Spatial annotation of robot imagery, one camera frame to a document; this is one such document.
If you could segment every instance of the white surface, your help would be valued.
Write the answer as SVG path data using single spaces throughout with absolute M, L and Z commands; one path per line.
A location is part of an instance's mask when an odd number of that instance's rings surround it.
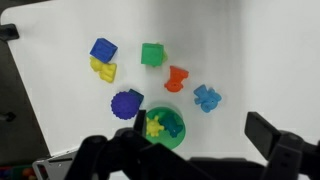
M 111 138 L 133 121 L 118 120 L 110 100 L 118 91 L 145 95 L 143 108 L 177 107 L 187 126 L 182 156 L 242 156 L 261 160 L 243 129 L 258 111 L 279 129 L 313 143 L 320 137 L 319 1 L 57 0 L 6 10 L 1 23 L 21 35 L 9 42 L 51 154 L 83 138 Z M 114 84 L 89 66 L 96 38 L 119 47 Z M 141 44 L 160 42 L 161 68 L 140 64 Z M 185 88 L 163 88 L 169 65 L 189 70 Z M 204 114 L 192 91 L 201 84 L 223 97 Z

